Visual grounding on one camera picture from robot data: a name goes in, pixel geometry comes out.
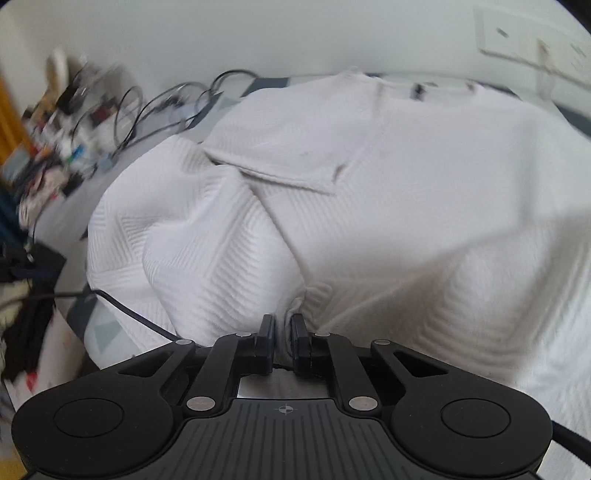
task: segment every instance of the circular button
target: circular button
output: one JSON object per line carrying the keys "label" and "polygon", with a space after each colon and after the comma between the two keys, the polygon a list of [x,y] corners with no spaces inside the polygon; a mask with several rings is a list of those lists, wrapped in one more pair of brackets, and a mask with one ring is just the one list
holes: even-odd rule
{"label": "circular button", "polygon": [[193,397],[187,400],[187,407],[193,411],[208,411],[216,406],[216,401],[209,397]]}
{"label": "circular button", "polygon": [[78,438],[98,437],[115,430],[123,420],[123,409],[102,398],[84,398],[65,404],[53,421],[66,435]]}
{"label": "circular button", "polygon": [[480,439],[504,432],[511,423],[511,417],[503,407],[480,398],[448,403],[441,410],[441,419],[453,432]]}
{"label": "circular button", "polygon": [[370,411],[378,406],[378,401],[372,397],[353,397],[349,400],[349,407],[359,411]]}

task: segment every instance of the ribbed grip surface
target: ribbed grip surface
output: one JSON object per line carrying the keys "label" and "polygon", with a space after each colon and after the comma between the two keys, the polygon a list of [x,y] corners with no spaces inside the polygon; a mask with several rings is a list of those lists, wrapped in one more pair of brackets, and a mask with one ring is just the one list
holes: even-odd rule
{"label": "ribbed grip surface", "polygon": [[[49,477],[36,474],[31,480]],[[332,400],[235,400],[224,415],[188,421],[150,465],[121,480],[442,480],[412,463],[382,424]]]}

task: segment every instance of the electronics clutter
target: electronics clutter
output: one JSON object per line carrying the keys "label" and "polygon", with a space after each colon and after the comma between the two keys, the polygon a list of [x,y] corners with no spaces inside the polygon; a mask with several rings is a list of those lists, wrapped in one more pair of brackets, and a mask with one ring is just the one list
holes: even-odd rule
{"label": "electronics clutter", "polygon": [[109,171],[127,148],[163,131],[195,126],[228,76],[258,77],[228,70],[210,85],[183,82],[146,101],[137,85],[117,95],[121,73],[121,66],[103,69],[60,48],[47,59],[47,90],[22,116],[31,151],[17,149],[0,172],[19,206],[20,225],[33,240],[37,219],[57,196]]}

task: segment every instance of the crosshair marking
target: crosshair marking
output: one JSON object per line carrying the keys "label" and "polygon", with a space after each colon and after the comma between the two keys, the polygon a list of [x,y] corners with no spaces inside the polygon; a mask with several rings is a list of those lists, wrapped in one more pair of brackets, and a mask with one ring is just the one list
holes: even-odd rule
{"label": "crosshair marking", "polygon": [[281,407],[276,408],[276,410],[279,410],[281,413],[283,413],[283,415],[287,415],[287,414],[293,412],[294,410],[296,410],[296,408],[294,408],[291,405],[288,405],[286,403],[285,405],[282,405]]}

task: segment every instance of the white blanket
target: white blanket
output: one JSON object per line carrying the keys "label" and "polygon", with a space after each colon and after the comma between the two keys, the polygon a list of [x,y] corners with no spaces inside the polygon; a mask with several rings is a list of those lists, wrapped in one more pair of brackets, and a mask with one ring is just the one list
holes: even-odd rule
{"label": "white blanket", "polygon": [[[302,129],[314,84],[330,97],[330,81],[365,100],[329,98],[338,111]],[[207,345],[255,330],[263,313],[278,316],[281,336],[299,310],[357,345],[388,337],[520,388],[591,436],[589,141],[480,88],[414,102],[346,73],[307,84],[308,100],[280,101],[300,87],[249,96],[203,145],[258,178],[178,138],[130,166],[89,228],[91,285]],[[274,105],[290,105],[280,129],[267,128]],[[340,143],[355,115],[361,134]],[[292,144],[285,132],[298,128]],[[318,168],[298,162],[310,156]],[[142,348],[161,342],[122,317]],[[543,474],[589,471],[556,449]]]}

